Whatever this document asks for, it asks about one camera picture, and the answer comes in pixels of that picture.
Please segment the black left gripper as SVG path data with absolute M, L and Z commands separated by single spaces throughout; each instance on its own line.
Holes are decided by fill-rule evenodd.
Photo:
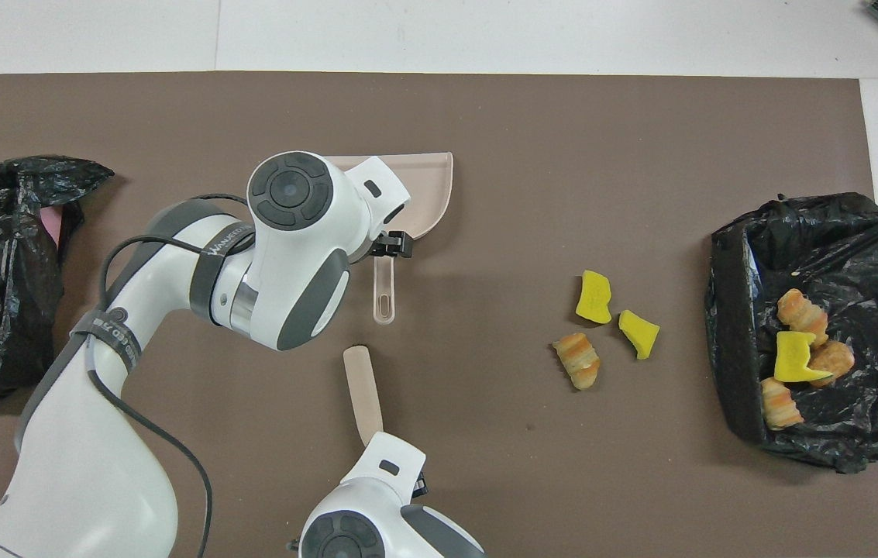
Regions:
M 411 258 L 414 238 L 407 232 L 382 232 L 372 241 L 369 257 Z

